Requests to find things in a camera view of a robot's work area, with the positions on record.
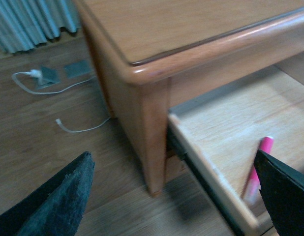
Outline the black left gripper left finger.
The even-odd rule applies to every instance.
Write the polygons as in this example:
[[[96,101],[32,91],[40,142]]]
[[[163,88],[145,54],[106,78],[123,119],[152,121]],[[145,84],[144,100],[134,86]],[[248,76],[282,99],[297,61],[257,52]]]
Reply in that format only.
[[[0,215],[0,236],[73,236],[90,196],[95,162],[85,151]]]

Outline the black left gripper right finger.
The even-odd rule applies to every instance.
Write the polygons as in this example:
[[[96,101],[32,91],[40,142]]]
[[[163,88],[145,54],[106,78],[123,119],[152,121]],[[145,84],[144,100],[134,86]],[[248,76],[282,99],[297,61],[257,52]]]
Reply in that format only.
[[[304,175],[263,154],[260,193],[280,236],[304,236]]]

